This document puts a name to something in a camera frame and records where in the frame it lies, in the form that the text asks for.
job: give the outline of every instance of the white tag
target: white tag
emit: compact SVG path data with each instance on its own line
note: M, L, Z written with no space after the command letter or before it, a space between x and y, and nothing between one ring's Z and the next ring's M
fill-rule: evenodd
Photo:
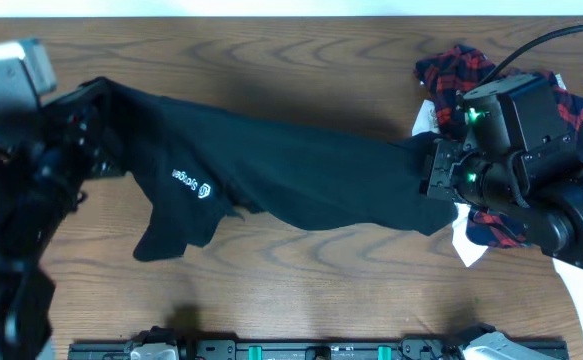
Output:
M415 124L413 124L411 136L416 136L427 131L432 131L436 134L440 133L440 129L438 129L438 118L435 114L435 104L431 100L424 100L422 103L418 117L415 119Z
M562 81L562 76L560 76L560 74L555 74L555 78L556 80L558 80L558 86L560 87L560 89L566 91L567 86L564 84L564 81Z

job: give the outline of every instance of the black t-shirt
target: black t-shirt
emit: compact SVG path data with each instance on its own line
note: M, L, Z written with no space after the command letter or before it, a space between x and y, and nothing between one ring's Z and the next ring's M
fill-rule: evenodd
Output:
M457 216L418 193L434 134L387 144L109 84L122 165L153 204L138 260L204 246L236 205L305 230L375 223L430 235Z

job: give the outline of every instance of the plaid fabric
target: plaid fabric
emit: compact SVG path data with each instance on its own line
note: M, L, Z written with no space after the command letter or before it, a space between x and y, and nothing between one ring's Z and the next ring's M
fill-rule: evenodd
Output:
M495 65L480 50L464 45L415 64L416 77L427 87L435 103L441 134L454 140L464 139L467 125L464 112L458 105L460 95L475 88L494 68ZM519 73L519 70L513 69L502 76ZM577 131L583 122L583 98L560 88L552 72L538 74L548 79L558 112L568 128ZM526 240L521 224L504 215L483 212L472 212L466 234L472 242L492 247L521 247L525 246Z

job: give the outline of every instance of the green led light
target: green led light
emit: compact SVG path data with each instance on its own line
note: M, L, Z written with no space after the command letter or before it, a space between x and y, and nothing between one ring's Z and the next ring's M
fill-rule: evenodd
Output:
M484 113L475 111L474 108L469 108L469 121L476 122L480 116L484 115Z

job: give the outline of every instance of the wood grain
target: wood grain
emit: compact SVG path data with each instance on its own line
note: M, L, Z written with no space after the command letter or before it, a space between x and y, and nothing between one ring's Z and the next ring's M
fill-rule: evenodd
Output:
M391 140L425 96L415 62L457 43L500 61L583 18L11 19L0 40L36 36L61 89L105 75L147 92L276 121ZM562 74L583 96L583 34L515 62ZM373 225L305 232L270 215L222 221L181 259L131 252L151 212L131 177L88 183L43 266L57 282L59 358L75 339L126 338L153 325L241 338L393 338L477 321L512 336L556 336L583 359L571 299L538 250L491 251L471 269L432 237Z

